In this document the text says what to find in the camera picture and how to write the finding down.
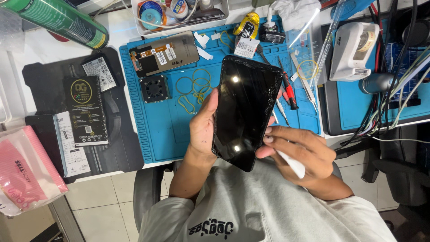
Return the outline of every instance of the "gray t-shirt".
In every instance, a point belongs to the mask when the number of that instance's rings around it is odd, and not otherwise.
[[[171,197],[147,211],[138,241],[396,241],[373,204],[360,197],[317,199],[285,180],[273,160],[257,160],[249,173],[220,163],[196,206]]]

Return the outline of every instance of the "smartphone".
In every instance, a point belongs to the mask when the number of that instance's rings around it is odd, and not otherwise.
[[[282,82],[281,68],[238,56],[222,60],[212,152],[250,172]]]
[[[27,116],[25,117],[25,124],[33,128],[54,167],[60,176],[65,178],[67,175],[66,163],[54,116],[51,114]]]

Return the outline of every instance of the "red screwdriver handle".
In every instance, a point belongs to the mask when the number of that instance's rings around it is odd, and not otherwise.
[[[296,110],[296,109],[298,109],[298,106],[297,106],[297,102],[295,100],[294,91],[293,91],[293,88],[291,87],[288,75],[285,71],[284,71],[284,83],[285,83],[285,89],[287,91],[287,95],[290,99],[291,110]]]

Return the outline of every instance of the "phone battery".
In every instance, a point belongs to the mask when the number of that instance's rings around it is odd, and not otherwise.
[[[105,92],[117,86],[114,76],[104,56],[99,56],[82,64],[87,76],[98,76],[100,91]]]
[[[63,80],[75,146],[108,144],[97,76]]]

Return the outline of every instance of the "fingernail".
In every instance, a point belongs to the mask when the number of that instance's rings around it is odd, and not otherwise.
[[[273,142],[273,137],[270,135],[266,135],[263,137],[263,142],[264,143],[272,143]]]
[[[268,134],[268,133],[270,133],[270,132],[272,132],[272,127],[267,127],[267,128],[266,128],[266,132],[265,132],[264,134]]]

